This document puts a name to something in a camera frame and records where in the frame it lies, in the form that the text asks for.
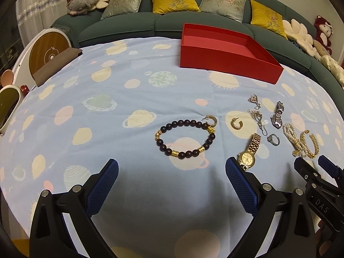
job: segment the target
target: green sofa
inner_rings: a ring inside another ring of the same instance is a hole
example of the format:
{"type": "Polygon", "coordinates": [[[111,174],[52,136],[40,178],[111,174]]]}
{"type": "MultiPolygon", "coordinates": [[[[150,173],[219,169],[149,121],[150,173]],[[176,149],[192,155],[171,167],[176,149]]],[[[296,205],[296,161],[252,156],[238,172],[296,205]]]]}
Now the green sofa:
{"type": "MultiPolygon", "coordinates": [[[[255,0],[280,13],[284,19],[303,23],[315,37],[316,29],[304,17],[277,0],[255,0]]],[[[64,15],[52,27],[63,30],[74,47],[82,48],[126,38],[167,37],[181,39],[184,23],[195,23],[230,29],[247,34],[259,42],[281,64],[304,74],[320,84],[344,117],[344,90],[333,75],[315,58],[308,56],[285,38],[267,29],[251,25],[252,9],[246,1],[243,23],[206,12],[152,13],[152,0],[142,0],[139,12],[100,20],[104,10],[94,10],[82,16],[64,15]]]]}

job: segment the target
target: gold watch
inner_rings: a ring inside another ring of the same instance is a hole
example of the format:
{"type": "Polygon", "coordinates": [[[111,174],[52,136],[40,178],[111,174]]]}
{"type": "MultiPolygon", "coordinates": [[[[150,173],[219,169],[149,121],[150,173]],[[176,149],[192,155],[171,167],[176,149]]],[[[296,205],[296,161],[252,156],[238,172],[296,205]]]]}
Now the gold watch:
{"type": "Polygon", "coordinates": [[[255,164],[255,153],[259,148],[260,140],[261,136],[254,133],[247,149],[238,155],[238,162],[244,170],[251,168],[255,164]]]}

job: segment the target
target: red box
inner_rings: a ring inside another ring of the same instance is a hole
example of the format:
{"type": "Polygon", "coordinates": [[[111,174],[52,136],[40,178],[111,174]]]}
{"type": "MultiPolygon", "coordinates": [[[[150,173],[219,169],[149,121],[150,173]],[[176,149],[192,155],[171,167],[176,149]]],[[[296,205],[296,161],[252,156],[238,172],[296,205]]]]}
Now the red box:
{"type": "Polygon", "coordinates": [[[226,72],[276,84],[283,68],[250,36],[235,31],[184,24],[180,67],[226,72]]]}

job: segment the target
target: white curtain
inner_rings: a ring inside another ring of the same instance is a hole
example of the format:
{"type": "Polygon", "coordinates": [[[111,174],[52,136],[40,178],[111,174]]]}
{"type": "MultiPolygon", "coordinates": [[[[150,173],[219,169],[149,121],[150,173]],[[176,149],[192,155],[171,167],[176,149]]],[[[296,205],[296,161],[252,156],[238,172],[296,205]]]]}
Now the white curtain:
{"type": "Polygon", "coordinates": [[[67,13],[66,0],[17,0],[15,9],[24,47],[43,29],[67,13]]]}

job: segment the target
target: stuffed pig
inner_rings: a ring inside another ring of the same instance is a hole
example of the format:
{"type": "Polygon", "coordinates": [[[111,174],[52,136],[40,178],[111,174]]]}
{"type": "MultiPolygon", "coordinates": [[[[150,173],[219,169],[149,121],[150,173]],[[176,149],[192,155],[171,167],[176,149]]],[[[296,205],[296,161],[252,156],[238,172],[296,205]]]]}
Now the stuffed pig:
{"type": "Polygon", "coordinates": [[[71,0],[67,5],[67,13],[69,15],[86,14],[96,8],[99,0],[71,0]]]}
{"type": "Polygon", "coordinates": [[[316,28],[316,40],[326,48],[330,55],[332,55],[332,50],[329,48],[329,46],[331,46],[329,37],[333,34],[332,25],[322,16],[318,15],[314,26],[316,28]]]}

